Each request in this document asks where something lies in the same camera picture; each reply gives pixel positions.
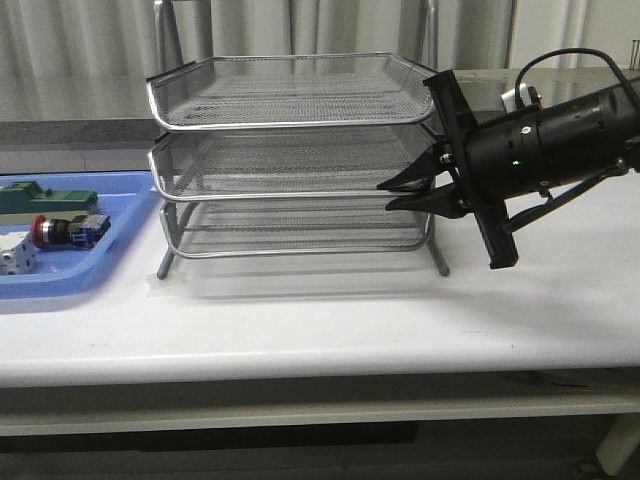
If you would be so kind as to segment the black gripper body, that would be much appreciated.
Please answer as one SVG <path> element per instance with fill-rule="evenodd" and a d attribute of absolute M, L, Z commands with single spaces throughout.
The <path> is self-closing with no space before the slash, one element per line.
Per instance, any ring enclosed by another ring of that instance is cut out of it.
<path fill-rule="evenodd" d="M 505 201 L 555 185 L 541 157 L 538 109 L 527 107 L 480 124 L 452 71 L 424 81 L 440 115 L 456 173 L 454 184 L 470 204 L 492 269 L 514 266 L 518 252 Z"/>

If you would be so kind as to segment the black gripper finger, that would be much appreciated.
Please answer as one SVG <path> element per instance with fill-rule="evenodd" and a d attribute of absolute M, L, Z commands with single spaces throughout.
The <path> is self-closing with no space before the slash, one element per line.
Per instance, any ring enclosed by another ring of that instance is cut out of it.
<path fill-rule="evenodd" d="M 445 144 L 436 142 L 399 174 L 377 185 L 378 190 L 417 191 L 430 186 L 446 170 L 441 157 L 446 154 Z"/>
<path fill-rule="evenodd" d="M 454 183 L 398 197 L 390 201 L 385 210 L 425 212 L 448 219 L 463 218 L 472 212 L 463 191 Z"/>

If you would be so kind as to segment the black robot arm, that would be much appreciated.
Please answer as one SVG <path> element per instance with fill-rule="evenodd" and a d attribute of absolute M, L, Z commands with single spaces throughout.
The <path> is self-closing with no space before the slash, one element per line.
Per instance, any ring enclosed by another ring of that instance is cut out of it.
<path fill-rule="evenodd" d="M 612 176 L 639 167 L 636 81 L 480 123 L 452 71 L 425 80 L 444 132 L 379 189 L 388 210 L 473 214 L 493 269 L 518 261 L 515 231 Z"/>

